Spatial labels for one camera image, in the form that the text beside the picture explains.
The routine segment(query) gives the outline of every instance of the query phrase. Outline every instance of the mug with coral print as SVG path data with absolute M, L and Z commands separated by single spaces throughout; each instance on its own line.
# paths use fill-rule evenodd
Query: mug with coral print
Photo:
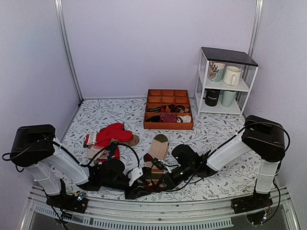
M 209 80 L 219 82 L 224 73 L 225 63 L 213 62 L 209 63 Z

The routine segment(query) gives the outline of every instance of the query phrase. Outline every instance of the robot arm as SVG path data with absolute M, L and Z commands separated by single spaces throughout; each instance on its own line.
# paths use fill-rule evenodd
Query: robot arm
M 53 174 L 51 166 L 66 174 L 78 187 L 86 191 L 98 191 L 101 186 L 123 189 L 127 199 L 149 194 L 139 188 L 137 183 L 133 183 L 135 176 L 130 176 L 130 179 L 123 174 L 125 165 L 119 160 L 109 160 L 95 166 L 80 164 L 61 146 L 52 125 L 20 127 L 8 154 L 9 159 L 2 158 L 29 171 L 34 180 L 44 188 L 47 204 L 54 207 L 84 213 L 87 199 L 66 194 L 65 183 Z
M 207 166 L 218 171 L 242 154 L 254 150 L 261 156 L 255 191 L 259 194 L 268 194 L 277 168 L 285 156 L 284 133 L 281 129 L 283 127 L 256 116 L 248 116 L 244 126 L 249 128 L 211 155 L 207 159 Z
M 281 160 L 285 156 L 284 131 L 278 123 L 248 116 L 244 128 L 212 152 L 199 156 L 188 145 L 175 147 L 172 155 L 180 167 L 164 174 L 159 183 L 163 182 L 170 191 L 192 175 L 202 178 L 212 176 L 229 162 L 253 150 L 261 156 L 254 193 L 234 199 L 232 207 L 235 213 L 240 213 L 271 205 L 270 190 Z

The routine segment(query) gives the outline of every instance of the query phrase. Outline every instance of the mug handle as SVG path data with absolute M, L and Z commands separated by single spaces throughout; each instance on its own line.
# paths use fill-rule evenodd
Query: mug handle
M 230 85 L 231 85 L 231 86 L 235 85 L 235 82 L 236 82 L 236 75 L 233 74 L 233 75 L 232 75 L 232 79 L 231 79 Z

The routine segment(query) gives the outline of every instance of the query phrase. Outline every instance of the black mug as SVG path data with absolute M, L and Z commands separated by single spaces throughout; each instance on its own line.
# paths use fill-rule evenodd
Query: black mug
M 205 97 L 205 103 L 208 106 L 216 106 L 219 99 L 220 90 L 208 89 Z

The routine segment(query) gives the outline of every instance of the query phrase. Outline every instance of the wooden organizer box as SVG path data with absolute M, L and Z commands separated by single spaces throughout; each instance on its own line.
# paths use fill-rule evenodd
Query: wooden organizer box
M 161 115 L 162 112 L 152 113 L 148 112 L 148 109 L 161 107 L 164 105 L 182 105 L 189 108 L 188 113 L 166 113 L 175 114 L 176 116 L 191 116 L 190 123 L 167 123 L 167 122 L 146 122 L 146 120 L 152 116 Z M 144 116 L 144 129 L 182 129 L 188 130 L 193 129 L 193 116 L 191 113 L 191 106 L 188 96 L 188 91 L 186 90 L 148 90 L 146 110 Z

